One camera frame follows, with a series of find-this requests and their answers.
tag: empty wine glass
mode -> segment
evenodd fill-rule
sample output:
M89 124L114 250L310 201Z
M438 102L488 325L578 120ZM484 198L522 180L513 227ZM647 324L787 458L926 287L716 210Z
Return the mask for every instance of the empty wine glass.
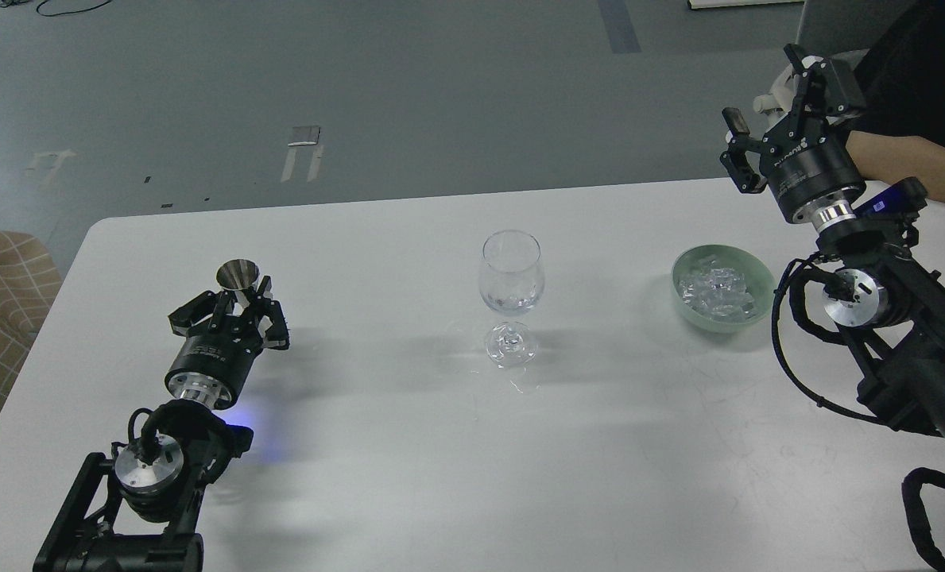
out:
M502 230L486 239L479 265L479 294L488 307L505 316L523 315L542 296L544 275L539 242L519 230ZM497 365L526 363L539 343L524 323L503 322L486 335L486 353Z

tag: black cable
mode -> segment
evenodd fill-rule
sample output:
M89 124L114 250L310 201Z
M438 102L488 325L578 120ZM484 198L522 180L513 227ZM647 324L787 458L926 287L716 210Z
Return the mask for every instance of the black cable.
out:
M920 557L935 570L945 572L945 557L935 546L935 540L931 535L931 522L928 520L924 501L920 499L920 488L923 485L934 485L938 489L945 489L945 473L924 467L909 472L902 485L907 525L911 530L911 540L914 540L914 547Z
M795 258L795 260L792 260L791 263L787 265L787 270L784 270L784 275L782 275L780 278L780 285L778 285L777 289L774 291L773 315L771 315L771 330L773 330L773 351L777 355L777 361L780 362L780 367L782 367L784 373L787 373L788 379L792 381L796 388L800 390L800 393L805 394L809 399L814 401L815 405L824 407L825 409L828 409L829 412L839 413L840 415L850 417L851 419L868 421L868 423L874 423L877 426L884 426L884 421L878 419L878 417L865 415L864 413L853 412L853 410L836 405L821 395L818 395L806 385L800 383L800 380L798 377L796 377L796 374L793 373L793 370L787 363L787 356L784 355L784 347L782 347L780 340L780 307L782 307L782 301L784 301L784 297L787 295L787 290L789 290L793 280L795 280L795 276L807 267L817 268L813 264L813 261L818 260L819 257L821 257L820 253L813 253L812 256L807 258L807 260ZM795 270L793 267L795 267L795 265L798 263L800 263L800 265L798 265L798 268Z
M95 5L95 6L91 6L90 8L83 8L83 10L72 10L72 11L68 11L68 12L55 12L54 14L45 14L45 12L42 12L42 11L41 11L41 7L44 6L44 4L50 3L51 1L52 1L52 0L41 0L41 2L40 2L39 4L37 4L37 6L35 6L35 10L33 10L33 11L36 11L36 12L37 12L38 14L40 14L40 15L47 16L47 17L50 17L50 18L51 18L51 17L55 17L55 16L64 16L64 15L68 15L68 14L83 14L83 12L90 12L91 10L97 10L98 8L104 6L105 4L110 4L110 3L112 3L112 0L105 0L105 1L102 2L101 4L98 4L98 5Z
M126 426L126 437L130 438L130 444L135 443L137 441L137 439L134 438L134 423L137 422L137 417L141 416L141 414L144 414L144 413L149 415L153 412L151 409L148 409L146 407L141 407L138 410L135 410L135 412L132 413L130 416L130 424L127 424Z

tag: silver joint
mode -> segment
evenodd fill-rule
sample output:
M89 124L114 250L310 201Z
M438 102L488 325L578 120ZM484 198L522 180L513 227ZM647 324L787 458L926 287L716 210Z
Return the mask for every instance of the silver joint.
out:
M214 409L218 399L231 400L232 394L225 388L225 384L203 373L179 373L168 381L168 392L172 397L188 399Z
M849 284L854 300L836 300L822 292L825 312L833 322L847 328L869 326L889 311L889 290L874 276L858 269L839 270L836 276Z
M821 234L822 231L840 221L857 218L847 198L849 191L857 191L857 188L853 186L840 188L839 191L833 191L829 195L819 196L818 199L805 203L796 213L793 213L791 222L793 224L811 222L815 230Z
M814 225L815 231L821 234L832 225L840 221L849 221L851 218L857 218L854 209L851 209L846 199L840 199L814 211L811 214L811 224Z
M179 477L182 470L182 448L169 435L157 434L157 445L161 452L151 464L137 459L130 449L123 449L113 464L115 477L124 489L132 493L151 495L167 488Z

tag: cable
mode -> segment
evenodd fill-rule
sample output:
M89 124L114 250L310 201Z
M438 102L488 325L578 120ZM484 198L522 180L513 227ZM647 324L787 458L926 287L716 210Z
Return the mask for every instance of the cable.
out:
M804 270L807 267L818 268L813 264L814 260L821 258L821 253L813 253L807 260L800 260L800 258L795 258L791 263L787 265L787 270L784 270L784 275L780 278L780 285L775 289L775 296L773 297L773 315L771 319L771 330L773 330L773 351L777 355L777 361L780 362L780 367L784 370L784 373L787 373L787 377L792 383L800 390L800 393L808 396L809 399L815 402L815 405L819 407L824 407L828 409L829 412L839 413L840 415L851 417L851 419L857 419L860 421L868 421L868 423L874 423L876 426L884 426L884 421L878 419L878 417L872 415L865 415L864 413L853 412L853 410L847 409L846 407L836 405L835 403L829 401L828 399L818 395L810 388L808 388L803 383L800 383L796 374L793 373L791 367L787 363L787 356L784 355L784 347L782 347L782 341L780 340L780 307L782 301L784 301L784 296L787 295L787 290L791 287L795 276L799 274L800 271ZM796 270L793 268L793 265L798 265Z
M105 4L110 4L110 3L112 3L112 0L105 0L105 1L102 2L101 4L98 4L98 5L95 5L95 6L91 6L90 8L83 8L83 10L72 10L72 11L68 11L68 12L55 12L54 14L45 14L45 12L42 12L42 11L41 11L41 7L44 6L44 4L50 3L51 1L52 1L52 0L41 0L41 2L40 2L39 4L37 4L37 6L35 6L35 10L33 10L33 11L36 11L36 12L37 12L38 14L40 14L40 15L47 16L47 17L50 17L50 18L51 18L51 17L55 17L55 16L64 16L64 15L68 15L68 14L82 14L83 12L90 12L91 10L97 10L98 8L104 6Z
M126 426L126 437L130 438L130 444L135 443L135 441L137 441L134 438L134 423L137 422L137 417L141 416L142 413L146 413L149 415L153 412L151 409L148 409L146 407L141 407L138 410L135 410L135 412L131 414L130 423L128 423Z

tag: concrete floor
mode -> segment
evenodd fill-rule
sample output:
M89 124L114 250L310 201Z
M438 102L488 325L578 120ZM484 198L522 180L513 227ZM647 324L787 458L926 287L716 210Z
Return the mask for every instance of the concrete floor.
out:
M799 19L686 0L0 8L0 228L66 272L106 217L724 176L719 111L766 90ZM322 159L298 148L283 181L294 126L322 126Z

